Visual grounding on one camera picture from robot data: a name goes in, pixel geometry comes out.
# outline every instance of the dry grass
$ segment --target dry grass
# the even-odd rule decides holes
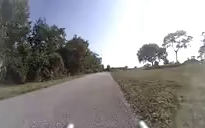
[[[47,88],[56,84],[63,83],[65,81],[69,81],[75,78],[79,78],[79,76],[72,76],[72,77],[65,77],[56,80],[50,80],[46,82],[33,82],[33,83],[26,83],[23,85],[15,85],[15,86],[7,86],[7,87],[0,87],[0,100],[14,97],[20,94],[24,94],[27,92],[35,91],[42,88]]]
[[[205,127],[205,64],[120,71],[112,76],[150,127]]]

